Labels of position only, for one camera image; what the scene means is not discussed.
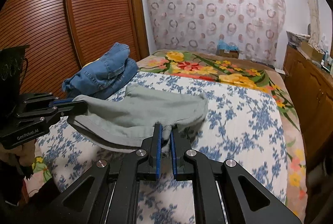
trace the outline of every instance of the box on shelf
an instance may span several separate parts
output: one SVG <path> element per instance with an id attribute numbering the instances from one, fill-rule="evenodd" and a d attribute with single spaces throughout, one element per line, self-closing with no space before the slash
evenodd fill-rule
<path id="1" fill-rule="evenodd" d="M 217 50 L 218 56 L 238 59 L 239 50 Z"/>
<path id="2" fill-rule="evenodd" d="M 319 63 L 321 62 L 324 54 L 315 50 L 307 41 L 302 41 L 300 47 L 312 60 Z"/>
<path id="3" fill-rule="evenodd" d="M 293 32 L 287 32 L 287 36 L 288 36 L 288 41 L 292 42 L 293 44 L 295 44 L 297 47 L 301 45 L 302 41 L 306 41 L 308 42 L 310 39 L 310 35 L 299 35 Z"/>

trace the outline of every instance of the wooden cabinet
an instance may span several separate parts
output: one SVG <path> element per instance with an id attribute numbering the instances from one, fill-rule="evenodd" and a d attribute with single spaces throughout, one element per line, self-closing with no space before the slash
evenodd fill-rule
<path id="1" fill-rule="evenodd" d="M 326 154 L 333 131 L 333 78 L 287 47 L 285 85 L 299 117 L 306 161 L 313 168 Z"/>

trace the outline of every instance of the metal screw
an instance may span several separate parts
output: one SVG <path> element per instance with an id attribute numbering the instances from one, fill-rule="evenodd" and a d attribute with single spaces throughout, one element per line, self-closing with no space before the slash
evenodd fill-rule
<path id="1" fill-rule="evenodd" d="M 233 159 L 227 159 L 227 161 L 225 163 L 227 164 L 227 166 L 229 166 L 231 168 L 236 166 L 236 161 Z"/>
<path id="2" fill-rule="evenodd" d="M 106 160 L 101 159 L 101 160 L 97 161 L 96 165 L 99 168 L 104 168 L 107 165 L 107 162 L 106 162 Z"/>
<path id="3" fill-rule="evenodd" d="M 144 150 L 144 149 L 139 149 L 139 150 L 137 150 L 137 152 L 136 152 L 136 154 L 138 155 L 138 156 L 144 156 L 144 155 L 146 155 L 146 151 Z"/>
<path id="4" fill-rule="evenodd" d="M 186 154 L 188 155 L 188 156 L 195 156 L 196 155 L 196 151 L 195 150 L 187 150 L 186 151 Z"/>

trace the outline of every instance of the black bag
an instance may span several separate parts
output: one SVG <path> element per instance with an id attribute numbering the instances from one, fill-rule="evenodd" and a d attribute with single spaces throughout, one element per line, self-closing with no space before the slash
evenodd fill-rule
<path id="1" fill-rule="evenodd" d="M 28 60 L 24 57 L 28 47 L 25 45 L 0 50 L 0 129 L 16 107 L 28 69 Z M 22 75 L 24 61 L 26 65 Z"/>

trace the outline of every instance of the blue floral bedsheet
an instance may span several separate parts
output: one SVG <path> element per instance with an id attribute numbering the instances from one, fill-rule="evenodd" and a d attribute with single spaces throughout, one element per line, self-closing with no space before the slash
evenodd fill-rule
<path id="1" fill-rule="evenodd" d="M 128 83 L 174 93 L 205 93 L 209 99 L 205 122 L 186 129 L 192 147 L 210 159 L 233 158 L 278 199 L 285 202 L 287 155 L 281 118 L 274 99 L 266 93 L 223 83 L 138 72 Z M 121 101 L 125 88 L 110 101 Z M 112 161 L 122 153 L 106 151 L 75 131 L 63 117 L 38 143 L 61 191 L 95 161 Z M 192 182 L 176 182 L 171 162 L 162 160 L 157 182 L 141 182 L 137 223 L 194 223 Z"/>

